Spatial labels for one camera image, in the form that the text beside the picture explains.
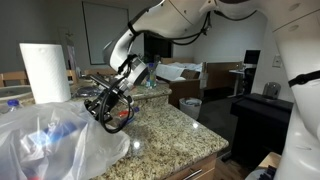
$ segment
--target white robotic arm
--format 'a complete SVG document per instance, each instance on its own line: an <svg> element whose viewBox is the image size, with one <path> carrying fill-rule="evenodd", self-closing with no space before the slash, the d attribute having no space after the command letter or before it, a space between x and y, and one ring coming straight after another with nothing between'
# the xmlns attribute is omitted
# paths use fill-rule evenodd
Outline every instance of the white robotic arm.
<svg viewBox="0 0 320 180"><path fill-rule="evenodd" d="M146 66L135 56L129 60L131 70L126 65L128 60L125 61L139 33L179 37L212 10L230 19L241 19L258 10L268 18L296 100L276 179L320 179L319 0L162 1L138 14L128 28L106 46L105 62L121 75L131 72L126 82L129 85L119 86L124 86L124 90L130 84L139 84L147 73Z"/></svg>

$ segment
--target granite countertop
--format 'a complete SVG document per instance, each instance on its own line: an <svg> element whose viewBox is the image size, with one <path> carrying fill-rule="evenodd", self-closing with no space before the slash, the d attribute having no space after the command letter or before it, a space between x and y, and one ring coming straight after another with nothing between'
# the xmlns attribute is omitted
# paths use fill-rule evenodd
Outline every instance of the granite countertop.
<svg viewBox="0 0 320 180"><path fill-rule="evenodd" d="M74 93L78 88L85 86L92 86L92 82L80 81L80 83L71 86L71 92ZM135 86L130 90L129 94L134 100L148 99L153 97L159 97L163 95L171 94L171 89L169 89L168 84L158 84L154 89L148 89L145 86Z"/></svg>
<svg viewBox="0 0 320 180"><path fill-rule="evenodd" d="M92 83L92 81L84 81L84 80L80 80L78 84L73 84L70 86L70 91L71 93L75 93L77 89L81 88L81 87L86 87L86 86L92 86L94 85ZM141 99L148 99L148 98L152 98L152 97L159 97L159 96L163 96L163 95L169 95L171 94L171 89L169 89L168 84L158 84L157 87L155 89L147 89L144 86L135 86L130 92L129 94L131 95L131 97L133 98L133 100L141 100ZM84 99L89 99L89 100L93 100L96 97L88 97L88 98L76 98L76 97L72 97L70 99L70 101L81 101ZM35 104L35 100L33 98L33 95L30 94L28 96L22 97L22 98L18 98L20 103L24 106L29 106L32 104Z"/></svg>
<svg viewBox="0 0 320 180"><path fill-rule="evenodd" d="M71 91L85 85L71 86ZM129 150L106 173L92 180L163 179L228 146L221 136L168 104L168 85L159 84L155 89L137 86L130 93L140 112L123 129L130 136ZM34 104L32 97L21 102Z"/></svg>

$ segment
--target plastic bag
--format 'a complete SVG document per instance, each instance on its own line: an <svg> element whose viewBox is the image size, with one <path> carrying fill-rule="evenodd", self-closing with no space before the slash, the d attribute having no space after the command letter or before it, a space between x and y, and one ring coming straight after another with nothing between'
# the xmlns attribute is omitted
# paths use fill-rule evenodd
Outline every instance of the plastic bag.
<svg viewBox="0 0 320 180"><path fill-rule="evenodd" d="M89 179L129 145L124 132L105 132L83 102L25 107L0 116L0 179Z"/></svg>

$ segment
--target robotic arm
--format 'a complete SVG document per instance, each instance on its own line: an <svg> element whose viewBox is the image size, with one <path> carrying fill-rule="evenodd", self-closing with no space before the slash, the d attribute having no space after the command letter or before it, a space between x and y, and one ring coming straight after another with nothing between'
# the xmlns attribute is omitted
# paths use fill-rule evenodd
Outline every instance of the robotic arm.
<svg viewBox="0 0 320 180"><path fill-rule="evenodd" d="M130 48L140 33L175 38L183 35L207 12L215 11L232 20L241 20L256 10L273 28L290 86L295 97L282 160L276 179L319 179L320 177L320 1L319 0L163 0L143 10L103 51L105 62L118 71L118 80L108 85L89 111L105 127L109 112L119 99L140 84L147 69Z"/></svg>

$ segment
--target desk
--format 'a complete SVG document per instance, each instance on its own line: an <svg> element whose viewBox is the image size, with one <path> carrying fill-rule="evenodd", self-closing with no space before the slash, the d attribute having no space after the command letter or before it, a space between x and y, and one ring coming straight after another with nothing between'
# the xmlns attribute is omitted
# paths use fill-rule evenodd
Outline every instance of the desk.
<svg viewBox="0 0 320 180"><path fill-rule="evenodd" d="M234 70L229 70L230 73L235 73L237 75L236 83L234 84L234 91L233 91L233 96L237 95L238 92L238 85L241 77L244 75L244 71L239 71L237 69Z"/></svg>

